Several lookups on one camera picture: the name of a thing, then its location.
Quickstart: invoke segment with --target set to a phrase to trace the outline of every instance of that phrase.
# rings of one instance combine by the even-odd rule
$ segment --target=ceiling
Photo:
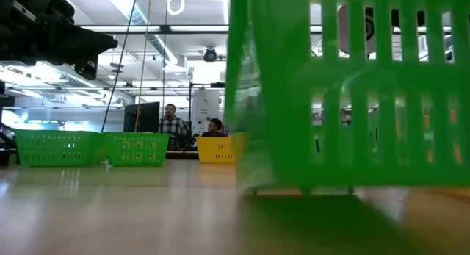
[[[130,8],[133,0],[68,0],[76,10],[74,20],[81,26],[126,26],[129,19],[125,16],[123,8]],[[167,11],[167,0],[137,0],[137,7],[151,25],[226,25],[228,24],[228,0],[184,0],[184,9],[178,15],[171,15]],[[171,9],[178,10],[179,1],[172,1]],[[312,25],[322,24],[321,5],[312,4],[310,11]],[[444,25],[449,25],[449,15],[443,15]],[[120,62],[123,52],[121,73],[117,85],[122,87],[130,82],[139,87],[140,80],[143,87],[187,87],[189,85],[188,70],[204,66],[210,70],[223,73],[225,64],[215,63],[207,65],[202,61],[203,53],[208,47],[214,47],[217,54],[227,54],[227,34],[185,34],[185,35],[157,35],[167,51],[179,60],[177,65],[167,65],[162,54],[153,46],[144,35],[131,34],[115,35],[119,42],[116,49],[108,50],[99,57],[98,82],[103,85],[113,85],[115,67],[112,63]],[[321,35],[312,35],[312,47],[321,53]],[[401,55],[400,36],[393,37],[394,58]],[[137,96],[137,90],[128,92],[130,96]],[[143,92],[143,94],[159,95],[162,92]],[[166,91],[165,95],[178,95]]]

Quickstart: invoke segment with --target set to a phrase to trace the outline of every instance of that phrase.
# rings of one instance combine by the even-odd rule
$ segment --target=plastic basket
[[[75,167],[105,160],[104,136],[99,133],[16,130],[15,134],[25,166]]]
[[[234,164],[231,137],[197,137],[200,163]]]
[[[113,166],[163,165],[169,134],[105,133],[109,164]]]
[[[311,56],[311,2],[322,6],[321,57]],[[339,58],[338,4],[348,4],[349,59]],[[231,0],[224,115],[231,129],[247,133],[237,160],[238,184],[469,186],[469,5],[470,0]],[[376,60],[366,57],[365,6],[374,8]],[[401,61],[392,59],[392,9],[400,13]],[[418,10],[425,11],[429,62],[419,61]],[[444,58],[445,12],[452,15],[453,63]],[[319,98],[322,158],[311,125],[312,100]],[[380,111],[377,144],[370,141],[371,98]],[[340,124],[345,100],[352,105],[348,129]],[[428,140],[426,107],[433,108]],[[450,107],[457,113],[454,123]],[[458,134],[448,135],[451,130]],[[345,143],[352,144],[350,160],[342,159]],[[455,144],[461,159],[454,156]]]

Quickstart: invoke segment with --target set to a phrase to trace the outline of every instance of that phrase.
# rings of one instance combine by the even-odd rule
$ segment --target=hanging cable
[[[147,19],[149,19],[149,20],[150,20],[151,5],[152,5],[152,0],[148,0]],[[145,36],[146,37],[148,35],[148,25],[149,24],[150,24],[150,21],[147,21],[147,26],[145,28]],[[144,60],[142,61],[142,71],[140,73],[139,101],[137,102],[137,117],[135,119],[134,132],[137,132],[137,130],[139,128],[139,124],[140,124],[140,100],[142,99],[142,85],[143,85],[143,82],[144,82],[145,58],[147,57],[147,41],[148,41],[148,39],[145,39],[145,43],[144,43]]]
[[[164,14],[164,24],[165,26],[167,26],[168,24],[168,13],[165,13]],[[163,37],[163,44],[164,44],[164,47],[167,46],[167,35],[164,35]],[[163,51],[163,80],[162,80],[162,85],[163,85],[163,92],[162,92],[162,95],[163,95],[163,98],[162,98],[162,115],[165,114],[165,58],[167,57],[167,51],[164,50]]]
[[[120,53],[119,66],[117,67],[115,84],[112,86],[112,91],[111,91],[111,96],[109,97],[108,107],[106,108],[106,113],[104,114],[103,127],[101,127],[101,133],[104,132],[104,127],[106,126],[106,119],[108,118],[109,108],[111,107],[112,96],[115,94],[116,85],[118,84],[120,68],[123,64],[124,50],[126,49],[127,37],[129,36],[129,30],[131,28],[132,17],[134,16],[134,9],[135,9],[136,3],[137,3],[137,0],[134,0],[134,3],[132,4],[131,17],[129,17],[129,22],[127,23],[127,32],[126,32],[126,36],[124,37],[123,50]]]

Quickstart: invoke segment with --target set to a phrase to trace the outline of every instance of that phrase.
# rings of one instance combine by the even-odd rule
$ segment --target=man
[[[167,104],[164,108],[164,117],[160,120],[160,133],[171,134],[174,137],[185,136],[187,133],[186,123],[175,115],[176,106]]]
[[[209,121],[207,132],[204,132],[201,137],[226,137],[225,134],[220,132],[222,129],[222,121],[217,118],[212,118]]]

